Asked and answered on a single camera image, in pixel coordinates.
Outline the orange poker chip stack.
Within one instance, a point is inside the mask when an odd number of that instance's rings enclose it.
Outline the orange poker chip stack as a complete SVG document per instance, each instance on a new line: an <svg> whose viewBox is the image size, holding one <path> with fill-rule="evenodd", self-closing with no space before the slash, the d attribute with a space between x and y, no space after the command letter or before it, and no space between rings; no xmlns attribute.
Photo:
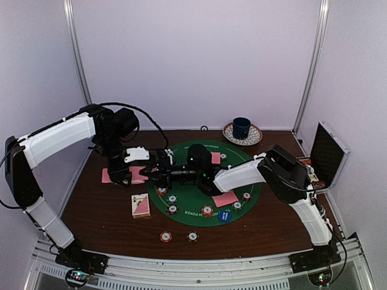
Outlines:
<svg viewBox="0 0 387 290"><path fill-rule="evenodd" d="M172 233L169 231L163 231L162 233L160 233L160 240L163 243L170 242L172 240Z"/></svg>

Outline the red backed card deck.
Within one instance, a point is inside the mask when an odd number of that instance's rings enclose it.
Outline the red backed card deck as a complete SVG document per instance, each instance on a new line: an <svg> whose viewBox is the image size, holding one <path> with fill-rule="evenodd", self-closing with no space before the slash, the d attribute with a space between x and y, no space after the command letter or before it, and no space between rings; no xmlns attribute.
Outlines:
<svg viewBox="0 0 387 290"><path fill-rule="evenodd" d="M144 168L145 168L145 166L130 166L129 167L129 172L132 174L132 178L131 178L132 185L144 184L146 181L149 180L149 178L147 176L140 174L140 171Z"/></svg>

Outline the dark chips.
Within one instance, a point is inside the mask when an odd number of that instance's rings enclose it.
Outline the dark chips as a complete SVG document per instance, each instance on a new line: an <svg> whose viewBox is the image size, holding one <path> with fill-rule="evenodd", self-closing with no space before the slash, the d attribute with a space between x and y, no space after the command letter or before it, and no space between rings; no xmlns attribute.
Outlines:
<svg viewBox="0 0 387 290"><path fill-rule="evenodd" d="M174 215L174 214L177 214L179 211L178 209L178 206L177 205L170 205L168 206L168 208L166 209L166 212L168 215Z"/></svg>
<svg viewBox="0 0 387 290"><path fill-rule="evenodd" d="M242 199L244 202L250 201L250 200L252 199L252 194L249 193L249 192L244 192L244 193L241 195L241 199Z"/></svg>

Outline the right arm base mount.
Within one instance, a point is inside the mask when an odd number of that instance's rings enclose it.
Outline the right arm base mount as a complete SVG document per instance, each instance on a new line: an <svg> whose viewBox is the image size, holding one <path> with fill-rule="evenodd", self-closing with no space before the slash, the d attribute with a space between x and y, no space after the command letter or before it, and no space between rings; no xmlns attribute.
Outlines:
<svg viewBox="0 0 387 290"><path fill-rule="evenodd" d="M289 256L293 273L311 271L330 266L332 263L340 262L340 254L329 254L315 250L291 254Z"/></svg>

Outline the dealt red card top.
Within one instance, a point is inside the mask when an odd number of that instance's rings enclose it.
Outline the dealt red card top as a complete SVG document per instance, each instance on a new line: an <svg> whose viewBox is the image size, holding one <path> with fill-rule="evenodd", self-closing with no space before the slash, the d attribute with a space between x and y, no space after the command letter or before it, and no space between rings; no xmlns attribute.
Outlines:
<svg viewBox="0 0 387 290"><path fill-rule="evenodd" d="M221 153L220 152L212 152L211 153L211 163L212 164L221 164Z"/></svg>

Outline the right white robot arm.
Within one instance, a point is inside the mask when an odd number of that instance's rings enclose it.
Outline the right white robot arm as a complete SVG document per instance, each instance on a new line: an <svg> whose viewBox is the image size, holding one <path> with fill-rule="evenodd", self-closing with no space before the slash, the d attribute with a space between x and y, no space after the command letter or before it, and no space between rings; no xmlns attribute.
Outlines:
<svg viewBox="0 0 387 290"><path fill-rule="evenodd" d="M214 165L211 152L202 144L189 146L185 164L175 164L169 153L159 150L140 174L163 189L170 189L173 182L193 181L208 196L266 183L307 229L314 248L310 262L321 267L333 257L333 228L317 201L308 169L281 146L272 145L266 152L228 167Z"/></svg>

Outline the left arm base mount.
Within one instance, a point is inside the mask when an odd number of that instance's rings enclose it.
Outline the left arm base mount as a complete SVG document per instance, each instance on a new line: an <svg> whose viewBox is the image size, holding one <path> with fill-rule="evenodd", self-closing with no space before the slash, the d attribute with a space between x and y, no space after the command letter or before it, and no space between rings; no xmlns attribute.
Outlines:
<svg viewBox="0 0 387 290"><path fill-rule="evenodd" d="M69 268L80 269L88 274L104 274L108 264L108 256L82 251L80 257L72 260L60 254L55 258L55 262Z"/></svg>

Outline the dealt red card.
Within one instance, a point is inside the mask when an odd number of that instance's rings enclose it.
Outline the dealt red card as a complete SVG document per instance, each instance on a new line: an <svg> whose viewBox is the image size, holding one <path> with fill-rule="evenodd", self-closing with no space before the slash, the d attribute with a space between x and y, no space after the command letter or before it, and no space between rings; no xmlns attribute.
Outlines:
<svg viewBox="0 0 387 290"><path fill-rule="evenodd" d="M218 196L213 196L212 199L217 208L224 207L238 201L234 191L229 191Z"/></svg>
<svg viewBox="0 0 387 290"><path fill-rule="evenodd" d="M107 168L103 168L103 169L102 169L101 182L102 182L103 184L111 183L111 180L110 180L110 177L109 177L108 169L107 169Z"/></svg>
<svg viewBox="0 0 387 290"><path fill-rule="evenodd" d="M220 152L212 152L211 153L211 163L212 164L221 164L221 153Z"/></svg>

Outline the blue small blind button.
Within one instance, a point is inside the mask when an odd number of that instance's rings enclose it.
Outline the blue small blind button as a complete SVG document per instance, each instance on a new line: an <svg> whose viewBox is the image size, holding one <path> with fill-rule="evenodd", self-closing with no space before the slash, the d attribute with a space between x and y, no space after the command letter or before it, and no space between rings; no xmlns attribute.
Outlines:
<svg viewBox="0 0 387 290"><path fill-rule="evenodd" d="M218 220L221 223L228 223L232 220L232 213L226 210L220 211L218 213Z"/></svg>

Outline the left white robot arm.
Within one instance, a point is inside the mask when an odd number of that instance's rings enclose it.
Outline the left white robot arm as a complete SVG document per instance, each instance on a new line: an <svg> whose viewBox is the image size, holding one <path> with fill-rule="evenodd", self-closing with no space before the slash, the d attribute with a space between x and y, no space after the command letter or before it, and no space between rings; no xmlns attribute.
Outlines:
<svg viewBox="0 0 387 290"><path fill-rule="evenodd" d="M86 253L81 251L79 240L45 200L32 170L61 150L90 139L94 143L93 149L99 150L108 160L111 182L128 187L132 174L125 162L128 155L122 140L138 128L138 118L128 108L113 112L102 105L89 105L29 135L19 139L11 136L5 142L2 162L16 208L37 223L73 268L86 264Z"/></svg>

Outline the dark red poker chip stack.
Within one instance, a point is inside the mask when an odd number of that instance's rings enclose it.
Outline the dark red poker chip stack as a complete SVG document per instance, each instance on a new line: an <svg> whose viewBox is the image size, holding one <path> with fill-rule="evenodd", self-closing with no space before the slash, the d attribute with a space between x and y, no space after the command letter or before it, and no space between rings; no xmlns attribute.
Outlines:
<svg viewBox="0 0 387 290"><path fill-rule="evenodd" d="M196 242L198 240L198 238L199 238L199 234L196 231L190 231L187 234L187 239L190 242Z"/></svg>

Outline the orange chips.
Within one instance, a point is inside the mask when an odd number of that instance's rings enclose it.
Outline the orange chips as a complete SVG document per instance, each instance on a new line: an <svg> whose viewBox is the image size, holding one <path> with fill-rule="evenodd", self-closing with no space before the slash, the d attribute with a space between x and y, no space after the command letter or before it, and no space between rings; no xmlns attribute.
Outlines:
<svg viewBox="0 0 387 290"><path fill-rule="evenodd" d="M213 215L213 207L210 206L210 205L205 205L202 209L201 209L201 214L205 217L205 218L209 218Z"/></svg>
<svg viewBox="0 0 387 290"><path fill-rule="evenodd" d="M166 193L167 193L167 188L164 188L164 187L157 188L157 195L164 196Z"/></svg>

